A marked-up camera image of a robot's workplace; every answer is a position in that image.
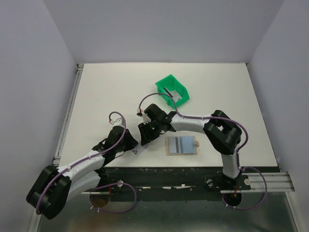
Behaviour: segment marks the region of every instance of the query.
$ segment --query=green bin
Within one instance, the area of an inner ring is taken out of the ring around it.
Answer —
[[[171,94],[174,96],[177,107],[181,106],[190,99],[187,89],[172,74],[156,82],[155,85],[158,88],[158,93]],[[166,100],[170,107],[175,109],[171,98],[164,95],[161,96],[164,100]]]

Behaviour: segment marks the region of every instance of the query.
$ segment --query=gray wall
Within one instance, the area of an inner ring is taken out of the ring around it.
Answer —
[[[79,63],[247,62],[283,0],[44,0]]]
[[[308,219],[309,1],[284,2],[248,67],[274,152]]]
[[[27,231],[25,198],[52,161],[75,62],[42,0],[0,2],[0,231]]]

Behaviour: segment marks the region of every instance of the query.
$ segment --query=white table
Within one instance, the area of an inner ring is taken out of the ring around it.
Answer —
[[[173,74],[188,90],[190,100],[179,107],[185,115],[224,111],[249,132],[249,142],[240,152],[242,166],[277,166],[262,114],[244,63],[103,63],[85,64],[78,85],[70,121],[60,149],[60,166],[85,154],[112,129],[111,111],[121,112],[127,127],[140,140],[136,116],[141,99],[156,92],[155,82]],[[142,108],[155,103],[165,112],[173,110],[160,96],[149,97]],[[166,136],[195,135],[197,155],[167,156]],[[206,135],[195,132],[167,132],[136,156],[128,151],[110,167],[215,167],[222,166],[220,154]]]

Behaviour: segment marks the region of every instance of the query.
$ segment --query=metal floor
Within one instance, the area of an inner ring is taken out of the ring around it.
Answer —
[[[262,194],[243,194],[240,206],[253,205]],[[41,217],[40,232],[296,232],[285,193],[269,193],[249,211],[226,208],[222,202],[138,202],[125,214],[90,210],[88,195],[69,201],[53,220]],[[110,203],[110,209],[130,203]]]

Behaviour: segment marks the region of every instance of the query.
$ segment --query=small object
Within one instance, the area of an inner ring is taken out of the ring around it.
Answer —
[[[210,180],[210,179],[208,179],[208,180],[206,181],[206,184],[207,184],[209,187],[211,187],[211,186],[213,186],[213,181]]]
[[[158,93],[168,94],[176,102],[176,106],[179,107],[189,100],[189,94],[187,89],[171,74],[162,80],[156,82]],[[175,109],[174,103],[171,98],[162,95],[167,104]]]
[[[251,184],[251,181],[249,179],[244,180],[245,185],[249,186]]]
[[[198,142],[195,136],[166,137],[166,155],[197,155]]]

